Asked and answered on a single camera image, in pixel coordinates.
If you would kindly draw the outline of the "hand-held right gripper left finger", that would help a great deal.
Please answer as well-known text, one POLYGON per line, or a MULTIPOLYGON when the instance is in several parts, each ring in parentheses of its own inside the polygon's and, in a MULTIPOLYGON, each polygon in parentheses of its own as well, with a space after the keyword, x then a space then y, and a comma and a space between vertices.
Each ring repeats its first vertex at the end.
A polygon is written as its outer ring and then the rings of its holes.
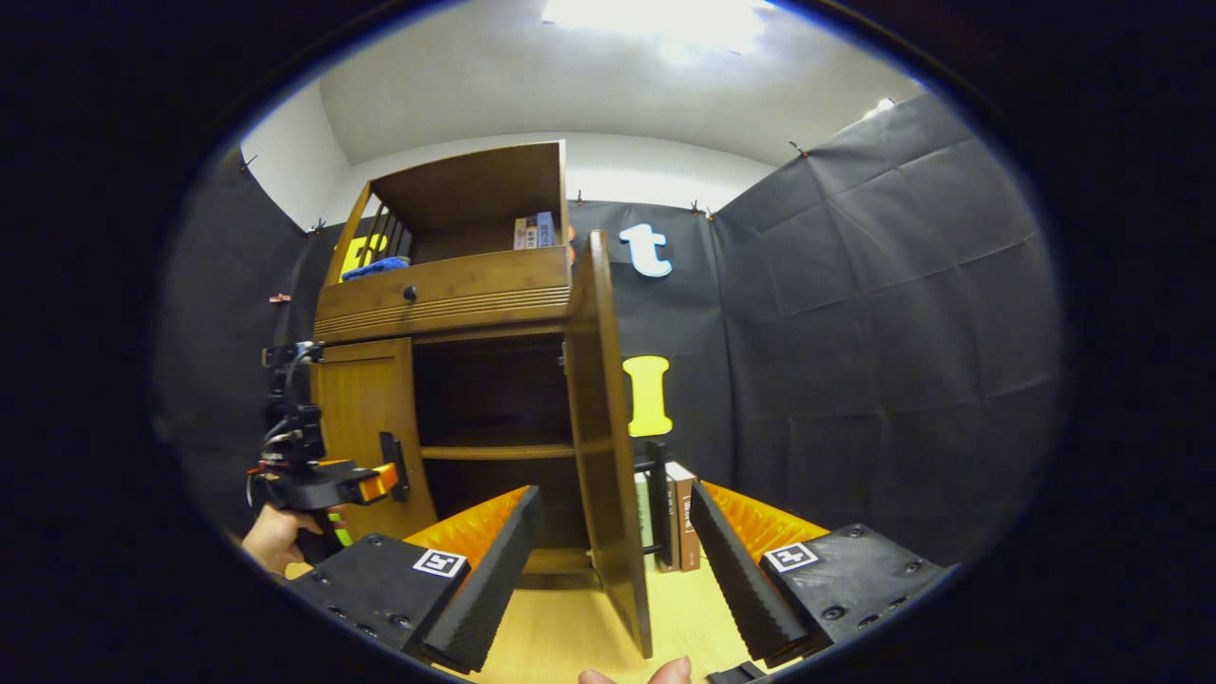
POLYGON ((542 510, 542 489, 518 486, 404 540, 351 542, 288 585, 349 630, 468 675, 486 662, 542 510))

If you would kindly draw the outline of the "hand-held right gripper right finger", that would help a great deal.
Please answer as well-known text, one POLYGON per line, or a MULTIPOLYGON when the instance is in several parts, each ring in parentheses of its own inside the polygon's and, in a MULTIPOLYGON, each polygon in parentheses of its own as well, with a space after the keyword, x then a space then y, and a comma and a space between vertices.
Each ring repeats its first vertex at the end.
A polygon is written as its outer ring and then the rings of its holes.
POLYGON ((868 525, 827 531, 705 481, 689 514, 734 628, 770 668, 867 637, 956 573, 868 525))

